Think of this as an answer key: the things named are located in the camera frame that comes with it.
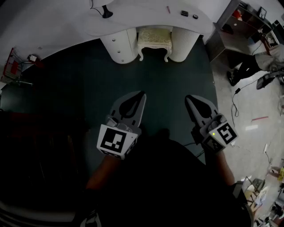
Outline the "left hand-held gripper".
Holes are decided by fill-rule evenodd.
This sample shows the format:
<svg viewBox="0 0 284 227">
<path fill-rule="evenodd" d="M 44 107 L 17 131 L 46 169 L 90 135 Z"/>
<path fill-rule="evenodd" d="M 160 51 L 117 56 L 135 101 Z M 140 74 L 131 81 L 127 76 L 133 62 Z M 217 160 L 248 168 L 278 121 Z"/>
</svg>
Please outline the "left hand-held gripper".
<svg viewBox="0 0 284 227">
<path fill-rule="evenodd" d="M 113 103 L 110 110 L 111 116 L 108 115 L 106 124 L 100 126 L 97 149 L 101 153 L 121 160 L 128 156 L 142 133 L 139 125 L 145 104 L 144 91 L 130 92 Z M 124 119 L 131 125 L 130 127 L 118 122 Z"/>
</svg>

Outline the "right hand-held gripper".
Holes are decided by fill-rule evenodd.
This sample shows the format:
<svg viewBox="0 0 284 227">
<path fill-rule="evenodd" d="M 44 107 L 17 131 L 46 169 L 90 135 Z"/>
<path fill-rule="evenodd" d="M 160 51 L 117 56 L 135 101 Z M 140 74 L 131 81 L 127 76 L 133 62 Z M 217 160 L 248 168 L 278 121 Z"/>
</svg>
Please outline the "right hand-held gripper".
<svg viewBox="0 0 284 227">
<path fill-rule="evenodd" d="M 191 132 L 196 144 L 205 150 L 218 153 L 238 138 L 238 134 L 226 117 L 218 114 L 215 105 L 197 95 L 187 95 L 185 105 L 189 116 L 197 126 Z"/>
</svg>

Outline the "floral cushioned white stool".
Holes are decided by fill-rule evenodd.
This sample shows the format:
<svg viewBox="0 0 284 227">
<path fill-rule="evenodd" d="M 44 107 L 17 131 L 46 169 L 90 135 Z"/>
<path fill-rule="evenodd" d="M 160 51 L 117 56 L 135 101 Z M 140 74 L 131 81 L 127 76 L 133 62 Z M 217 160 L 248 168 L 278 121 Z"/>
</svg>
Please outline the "floral cushioned white stool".
<svg viewBox="0 0 284 227">
<path fill-rule="evenodd" d="M 167 51 L 164 61 L 168 62 L 168 57 L 172 53 L 171 32 L 165 28 L 144 28 L 138 33 L 137 50 L 140 56 L 139 61 L 144 59 L 142 50 L 144 48 L 165 49 Z"/>
</svg>

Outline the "white vanity desk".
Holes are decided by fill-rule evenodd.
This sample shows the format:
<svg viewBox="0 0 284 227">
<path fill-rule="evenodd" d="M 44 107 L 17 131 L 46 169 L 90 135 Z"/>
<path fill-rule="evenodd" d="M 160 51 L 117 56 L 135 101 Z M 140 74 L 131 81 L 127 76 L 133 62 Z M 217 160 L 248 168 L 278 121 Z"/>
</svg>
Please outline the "white vanity desk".
<svg viewBox="0 0 284 227">
<path fill-rule="evenodd" d="M 113 12 L 107 19 L 89 10 L 85 31 L 100 38 L 112 60 L 119 64 L 130 63 L 137 58 L 138 28 L 171 27 L 173 44 L 169 59 L 178 63 L 187 58 L 200 35 L 210 34 L 213 30 L 213 23 L 204 12 L 180 0 L 114 0 L 107 8 Z M 189 16 L 182 16 L 181 10 L 187 11 Z"/>
</svg>

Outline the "person's right forearm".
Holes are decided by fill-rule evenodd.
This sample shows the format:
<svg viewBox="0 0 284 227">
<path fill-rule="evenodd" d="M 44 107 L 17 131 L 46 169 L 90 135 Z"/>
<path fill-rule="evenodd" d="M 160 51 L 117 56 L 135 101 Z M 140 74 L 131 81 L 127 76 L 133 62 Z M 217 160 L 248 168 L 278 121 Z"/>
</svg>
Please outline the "person's right forearm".
<svg viewBox="0 0 284 227">
<path fill-rule="evenodd" d="M 234 175 L 227 163 L 223 150 L 218 153 L 205 151 L 205 163 L 226 185 L 231 186 L 235 184 Z"/>
</svg>

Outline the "person's left forearm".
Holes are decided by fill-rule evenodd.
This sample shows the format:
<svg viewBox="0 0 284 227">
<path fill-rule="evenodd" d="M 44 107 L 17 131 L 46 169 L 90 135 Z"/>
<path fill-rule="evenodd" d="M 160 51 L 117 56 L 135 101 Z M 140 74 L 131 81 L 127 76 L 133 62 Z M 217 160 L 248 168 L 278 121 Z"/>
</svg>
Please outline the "person's left forearm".
<svg viewBox="0 0 284 227">
<path fill-rule="evenodd" d="M 113 156 L 105 156 L 87 182 L 86 189 L 101 190 L 119 168 L 122 160 Z"/>
</svg>

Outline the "open shelf unit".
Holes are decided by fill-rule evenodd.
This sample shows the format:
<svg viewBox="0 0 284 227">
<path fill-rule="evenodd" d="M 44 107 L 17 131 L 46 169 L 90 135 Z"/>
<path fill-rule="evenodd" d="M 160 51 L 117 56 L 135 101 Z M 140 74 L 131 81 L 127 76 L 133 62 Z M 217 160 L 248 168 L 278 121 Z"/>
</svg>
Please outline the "open shelf unit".
<svg viewBox="0 0 284 227">
<path fill-rule="evenodd" d="M 211 62 L 222 57 L 230 68 L 234 68 L 245 56 L 260 50 L 260 33 L 269 33 L 273 25 L 262 20 L 256 10 L 247 8 L 241 0 L 231 0 L 214 24 L 215 31 L 205 46 Z M 232 16 L 235 10 L 241 12 L 241 19 Z"/>
</svg>

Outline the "person's black clothing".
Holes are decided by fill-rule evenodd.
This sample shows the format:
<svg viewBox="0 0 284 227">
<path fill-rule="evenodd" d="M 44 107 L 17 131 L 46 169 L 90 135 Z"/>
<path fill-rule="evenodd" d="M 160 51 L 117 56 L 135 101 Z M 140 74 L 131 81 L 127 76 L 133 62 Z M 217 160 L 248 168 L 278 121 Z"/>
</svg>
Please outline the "person's black clothing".
<svg viewBox="0 0 284 227">
<path fill-rule="evenodd" d="M 167 129 L 143 136 L 101 190 L 85 189 L 73 227 L 251 227 L 228 186 Z"/>
</svg>

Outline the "white table lamp black base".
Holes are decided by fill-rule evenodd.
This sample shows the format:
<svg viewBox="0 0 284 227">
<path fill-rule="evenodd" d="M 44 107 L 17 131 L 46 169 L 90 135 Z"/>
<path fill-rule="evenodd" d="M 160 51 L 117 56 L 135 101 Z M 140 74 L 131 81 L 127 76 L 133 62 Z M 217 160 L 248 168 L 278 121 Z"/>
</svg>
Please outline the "white table lamp black base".
<svg viewBox="0 0 284 227">
<path fill-rule="evenodd" d="M 114 0 L 89 0 L 91 4 L 90 9 L 96 10 L 104 19 L 110 18 L 113 15 L 113 12 L 109 11 L 107 5 L 112 3 Z M 98 7 L 103 8 L 103 14 L 97 9 Z"/>
</svg>

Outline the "red metal cart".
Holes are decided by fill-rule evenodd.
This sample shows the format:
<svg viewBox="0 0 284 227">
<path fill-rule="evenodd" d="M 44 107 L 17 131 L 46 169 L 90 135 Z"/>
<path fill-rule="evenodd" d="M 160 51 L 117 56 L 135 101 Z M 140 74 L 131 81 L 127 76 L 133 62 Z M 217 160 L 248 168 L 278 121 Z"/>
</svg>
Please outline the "red metal cart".
<svg viewBox="0 0 284 227">
<path fill-rule="evenodd" d="M 27 68 L 27 65 L 31 64 L 31 62 L 21 59 L 15 48 L 12 48 L 0 76 L 0 82 L 33 86 L 32 82 L 23 79 L 23 71 Z"/>
</svg>

